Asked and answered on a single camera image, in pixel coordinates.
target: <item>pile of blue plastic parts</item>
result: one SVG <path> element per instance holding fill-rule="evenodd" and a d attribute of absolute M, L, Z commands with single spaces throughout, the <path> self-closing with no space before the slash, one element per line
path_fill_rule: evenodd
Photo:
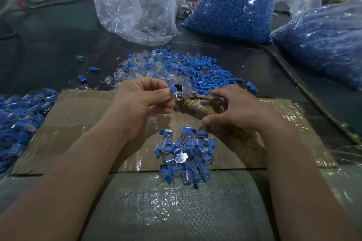
<path fill-rule="evenodd" d="M 209 89 L 225 87 L 243 82 L 242 78 L 233 78 L 229 71 L 216 65 L 216 59 L 200 57 L 190 53 L 174 53 L 171 47 L 144 50 L 142 53 L 129 54 L 122 67 L 114 73 L 115 88 L 130 78 L 154 77 L 164 80 L 169 85 L 178 82 L 190 83 L 195 90 L 206 95 Z"/>
<path fill-rule="evenodd" d="M 58 95 L 57 91 L 43 88 L 23 97 L 0 96 L 0 173 L 21 155 Z"/>
<path fill-rule="evenodd" d="M 198 188 L 200 176 L 205 182 L 210 179 L 206 166 L 214 161 L 216 141 L 208 139 L 209 133 L 184 126 L 183 137 L 175 143 L 173 130 L 161 129 L 160 135 L 163 140 L 157 143 L 156 156 L 166 158 L 160 165 L 162 180 L 170 185 L 173 177 L 182 175 L 185 185 L 193 183 L 194 188 Z"/>

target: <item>right hand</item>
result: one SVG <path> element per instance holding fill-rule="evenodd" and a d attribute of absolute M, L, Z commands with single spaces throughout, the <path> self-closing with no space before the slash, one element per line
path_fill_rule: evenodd
<path fill-rule="evenodd" d="M 277 124 L 288 123 L 272 105 L 260 101 L 236 84 L 215 89 L 210 93 L 227 98 L 229 103 L 223 113 L 208 115 L 202 119 L 202 123 L 207 126 L 231 124 L 260 132 L 274 128 Z"/>

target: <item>hand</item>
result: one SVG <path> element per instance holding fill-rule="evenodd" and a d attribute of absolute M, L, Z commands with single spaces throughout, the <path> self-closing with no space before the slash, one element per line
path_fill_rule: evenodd
<path fill-rule="evenodd" d="M 127 141 L 135 138 L 144 119 L 151 114 L 168 114 L 175 106 L 166 82 L 149 77 L 123 81 L 100 124 L 119 129 Z"/>
<path fill-rule="evenodd" d="M 240 128 L 250 128 L 263 131 L 266 128 L 274 128 L 277 124 L 287 123 L 287 120 L 278 114 L 268 103 L 261 102 L 248 91 L 238 85 L 229 85 L 215 89 L 212 95 L 224 96 L 228 99 L 226 111 L 220 114 L 208 115 L 202 119 L 202 123 L 208 126 L 231 124 Z"/>

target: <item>left hand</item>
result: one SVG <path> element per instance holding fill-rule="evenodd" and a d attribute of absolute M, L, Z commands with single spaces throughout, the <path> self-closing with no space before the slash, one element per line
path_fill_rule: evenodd
<path fill-rule="evenodd" d="M 149 77 L 123 81 L 100 124 L 111 124 L 128 141 L 140 131 L 144 118 L 169 114 L 175 107 L 174 95 L 166 82 Z"/>

